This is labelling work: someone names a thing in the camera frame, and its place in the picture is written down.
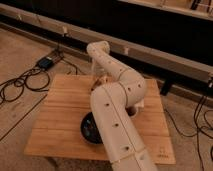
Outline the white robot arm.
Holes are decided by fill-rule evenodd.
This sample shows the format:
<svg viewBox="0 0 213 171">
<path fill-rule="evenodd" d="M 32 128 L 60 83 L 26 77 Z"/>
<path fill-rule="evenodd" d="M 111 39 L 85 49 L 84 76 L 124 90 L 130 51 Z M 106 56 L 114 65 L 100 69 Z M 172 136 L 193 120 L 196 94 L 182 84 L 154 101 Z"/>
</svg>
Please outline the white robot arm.
<svg viewBox="0 0 213 171">
<path fill-rule="evenodd" d="M 88 44 L 87 53 L 114 78 L 95 88 L 90 96 L 91 110 L 113 171 L 158 171 L 126 111 L 144 98 L 144 77 L 111 57 L 106 41 Z"/>
</svg>

